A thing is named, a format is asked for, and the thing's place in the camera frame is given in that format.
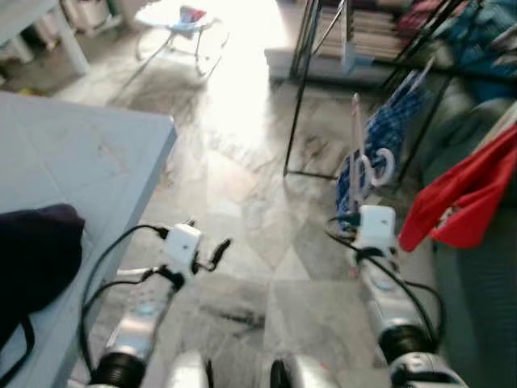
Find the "dark navy garment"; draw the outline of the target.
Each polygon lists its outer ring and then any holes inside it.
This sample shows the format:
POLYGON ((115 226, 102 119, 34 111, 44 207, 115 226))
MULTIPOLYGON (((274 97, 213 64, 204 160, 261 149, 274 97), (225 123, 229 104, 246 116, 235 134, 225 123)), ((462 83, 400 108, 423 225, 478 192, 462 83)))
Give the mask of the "dark navy garment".
POLYGON ((5 372, 7 388, 36 346, 31 314, 71 285, 82 263, 85 219, 70 204, 0 213, 0 348, 23 332, 25 351, 5 372))

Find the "blue plaid shirt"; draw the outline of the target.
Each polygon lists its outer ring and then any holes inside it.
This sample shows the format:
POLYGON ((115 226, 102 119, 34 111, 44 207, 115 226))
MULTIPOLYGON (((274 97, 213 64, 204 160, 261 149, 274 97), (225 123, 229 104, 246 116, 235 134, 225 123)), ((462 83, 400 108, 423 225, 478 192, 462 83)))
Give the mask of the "blue plaid shirt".
POLYGON ((370 188, 392 182, 407 127, 426 103, 425 78, 427 75, 417 70, 409 73, 361 127, 361 145, 344 156, 337 181, 336 210, 340 217, 357 212, 370 188))

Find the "silver robot left leg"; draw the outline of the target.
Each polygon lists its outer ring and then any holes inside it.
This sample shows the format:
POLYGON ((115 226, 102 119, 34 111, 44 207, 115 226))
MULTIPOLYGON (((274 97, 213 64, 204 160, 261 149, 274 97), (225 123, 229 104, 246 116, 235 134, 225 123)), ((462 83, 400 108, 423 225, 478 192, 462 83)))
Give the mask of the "silver robot left leg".
POLYGON ((211 360, 191 350, 181 352, 171 362, 163 388, 213 388, 211 360))

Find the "silver robot leg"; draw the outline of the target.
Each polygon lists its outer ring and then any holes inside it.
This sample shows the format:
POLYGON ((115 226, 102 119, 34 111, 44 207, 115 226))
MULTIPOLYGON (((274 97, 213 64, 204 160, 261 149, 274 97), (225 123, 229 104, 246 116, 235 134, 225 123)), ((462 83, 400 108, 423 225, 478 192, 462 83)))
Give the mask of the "silver robot leg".
POLYGON ((318 359, 288 354, 273 361, 269 388, 341 388, 331 370, 318 359))
POLYGON ((213 388, 211 360, 191 350, 181 352, 171 362, 163 388, 213 388))

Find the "blue-grey folding table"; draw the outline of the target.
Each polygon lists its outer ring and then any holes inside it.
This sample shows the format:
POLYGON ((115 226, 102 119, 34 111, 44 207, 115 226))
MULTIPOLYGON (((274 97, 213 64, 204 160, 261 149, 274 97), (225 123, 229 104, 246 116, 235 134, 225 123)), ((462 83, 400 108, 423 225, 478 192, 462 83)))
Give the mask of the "blue-grey folding table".
POLYGON ((8 388, 63 388, 74 367, 88 278, 114 273, 158 184, 176 126, 170 116, 0 92, 0 212, 66 203, 85 222, 73 284, 32 315, 36 344, 8 388))

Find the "silver robot right leg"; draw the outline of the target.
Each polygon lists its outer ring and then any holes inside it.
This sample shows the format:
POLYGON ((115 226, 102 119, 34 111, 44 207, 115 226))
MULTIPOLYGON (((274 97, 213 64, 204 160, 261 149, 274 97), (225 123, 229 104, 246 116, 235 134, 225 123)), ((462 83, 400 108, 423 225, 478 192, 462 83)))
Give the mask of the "silver robot right leg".
POLYGON ((341 388, 331 370, 318 359, 288 354, 273 361, 269 388, 341 388))

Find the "black metal drying rack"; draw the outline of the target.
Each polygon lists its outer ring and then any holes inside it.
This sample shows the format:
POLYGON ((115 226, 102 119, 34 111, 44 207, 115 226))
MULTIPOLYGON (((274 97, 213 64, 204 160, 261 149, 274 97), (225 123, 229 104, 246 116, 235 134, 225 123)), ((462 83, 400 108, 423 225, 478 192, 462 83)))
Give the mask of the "black metal drying rack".
MULTIPOLYGON (((432 60, 436 55, 431 53, 426 56, 426 62, 418 62, 417 55, 424 52, 425 45, 431 41, 431 37, 435 31, 440 29, 440 26, 447 21, 448 15, 457 11, 460 5, 465 0, 442 0, 442 2, 435 8, 429 19, 426 19, 420 27, 420 31, 415 38, 406 42, 403 48, 400 49, 398 55, 390 60, 377 59, 370 57, 365 59, 352 55, 350 52, 351 38, 354 37, 352 28, 348 26, 351 22, 352 14, 350 6, 352 0, 338 0, 338 11, 332 22, 326 26, 325 36, 328 36, 334 30, 336 23, 341 25, 341 33, 343 34, 343 54, 341 54, 341 71, 346 73, 355 65, 368 67, 387 67, 392 68, 392 73, 384 78, 381 82, 380 88, 384 89, 392 84, 395 78, 402 74, 403 70, 421 70, 429 74, 443 75, 446 82, 451 82, 454 78, 461 78, 461 80, 473 80, 476 82, 492 82, 492 84, 505 85, 508 82, 515 85, 516 78, 503 77, 502 75, 492 73, 479 73, 465 64, 455 64, 446 67, 437 67, 432 64, 432 60)), ((322 16, 322 8, 324 7, 324 0, 306 0, 306 7, 303 12, 303 21, 300 25, 299 37, 296 38, 296 47, 294 56, 292 56, 291 68, 289 68, 285 80, 296 86, 296 100, 294 107, 294 115, 292 115, 292 125, 289 129, 287 153, 285 153, 284 165, 282 166, 282 174, 284 176, 304 176, 308 178, 322 179, 326 181, 336 180, 338 175, 336 173, 322 174, 317 171, 304 171, 291 167, 292 149, 294 149, 296 132, 298 132, 298 123, 302 112, 302 104, 305 99, 305 92, 308 85, 311 83, 317 87, 337 87, 347 91, 372 91, 373 87, 370 82, 363 84, 358 81, 350 81, 342 75, 338 78, 327 77, 310 77, 310 67, 313 59, 317 56, 318 50, 322 46, 322 41, 325 36, 317 37, 317 27, 320 25, 320 18, 322 16)))

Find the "white flat sheet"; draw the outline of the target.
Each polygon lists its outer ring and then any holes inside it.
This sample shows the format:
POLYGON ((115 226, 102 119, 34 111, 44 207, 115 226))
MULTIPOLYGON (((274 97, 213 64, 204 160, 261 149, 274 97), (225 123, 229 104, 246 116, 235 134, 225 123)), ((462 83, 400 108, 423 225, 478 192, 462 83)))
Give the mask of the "white flat sheet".
POLYGON ((491 143, 499 134, 506 132, 507 129, 510 128, 516 122, 516 114, 517 114, 517 103, 514 101, 510 107, 507 108, 506 113, 502 115, 501 118, 496 121, 495 125, 492 126, 492 129, 489 130, 487 134, 481 139, 479 145, 477 147, 481 148, 489 143, 491 143))

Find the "baby bouncer seat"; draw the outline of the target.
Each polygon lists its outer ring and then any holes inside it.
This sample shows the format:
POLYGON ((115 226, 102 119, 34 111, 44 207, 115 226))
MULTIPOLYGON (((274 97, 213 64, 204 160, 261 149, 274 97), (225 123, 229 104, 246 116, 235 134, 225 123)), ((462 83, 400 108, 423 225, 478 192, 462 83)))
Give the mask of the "baby bouncer seat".
POLYGON ((147 64, 163 54, 192 59, 197 77, 207 78, 221 63, 230 30, 214 10, 192 0, 155 0, 134 16, 140 34, 134 58, 147 64))

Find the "red garment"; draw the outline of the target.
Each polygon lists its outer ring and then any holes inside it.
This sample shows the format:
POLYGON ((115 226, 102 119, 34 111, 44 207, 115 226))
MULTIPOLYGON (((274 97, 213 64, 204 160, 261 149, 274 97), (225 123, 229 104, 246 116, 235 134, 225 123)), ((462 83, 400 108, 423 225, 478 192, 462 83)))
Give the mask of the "red garment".
POLYGON ((461 249, 477 247, 517 165, 517 127, 511 125, 418 192, 397 237, 403 251, 425 238, 461 249))

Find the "brown slatted wooden unit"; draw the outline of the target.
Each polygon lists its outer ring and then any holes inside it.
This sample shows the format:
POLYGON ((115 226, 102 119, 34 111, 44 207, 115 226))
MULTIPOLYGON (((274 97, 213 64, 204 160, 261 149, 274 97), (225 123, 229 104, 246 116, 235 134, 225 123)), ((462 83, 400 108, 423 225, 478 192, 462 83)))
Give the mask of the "brown slatted wooden unit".
POLYGON ((396 58, 409 43, 402 16, 416 0, 320 0, 313 54, 396 58))

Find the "blue fabric bag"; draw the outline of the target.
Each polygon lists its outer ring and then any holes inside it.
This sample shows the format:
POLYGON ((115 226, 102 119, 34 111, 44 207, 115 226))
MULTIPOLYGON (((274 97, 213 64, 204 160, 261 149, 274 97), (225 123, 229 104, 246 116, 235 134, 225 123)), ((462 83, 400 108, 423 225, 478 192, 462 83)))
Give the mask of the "blue fabric bag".
POLYGON ((514 27, 517 22, 516 0, 483 0, 481 10, 463 5, 461 13, 448 19, 435 31, 439 40, 446 40, 456 63, 474 73, 509 78, 509 82, 468 80, 466 88, 477 103, 492 99, 516 99, 517 69, 514 64, 494 63, 499 52, 491 47, 496 37, 514 27))

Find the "white side table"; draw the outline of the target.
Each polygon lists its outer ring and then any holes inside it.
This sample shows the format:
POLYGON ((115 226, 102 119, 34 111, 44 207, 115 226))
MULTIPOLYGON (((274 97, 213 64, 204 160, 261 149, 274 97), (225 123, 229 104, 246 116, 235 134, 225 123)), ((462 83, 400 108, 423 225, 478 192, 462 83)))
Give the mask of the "white side table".
POLYGON ((0 44, 21 36, 22 30, 52 11, 57 14, 57 31, 68 59, 78 74, 88 74, 89 61, 61 9, 60 0, 0 0, 0 44))

